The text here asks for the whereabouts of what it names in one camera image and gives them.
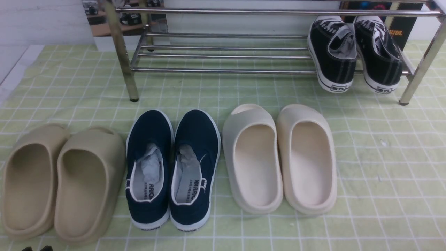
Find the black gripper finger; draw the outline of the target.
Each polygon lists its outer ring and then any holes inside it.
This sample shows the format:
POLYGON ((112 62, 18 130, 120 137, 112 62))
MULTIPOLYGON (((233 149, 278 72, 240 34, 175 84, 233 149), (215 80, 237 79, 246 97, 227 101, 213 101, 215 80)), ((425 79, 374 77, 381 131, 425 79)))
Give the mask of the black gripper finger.
POLYGON ((52 246, 44 246, 40 251, 54 251, 52 246))

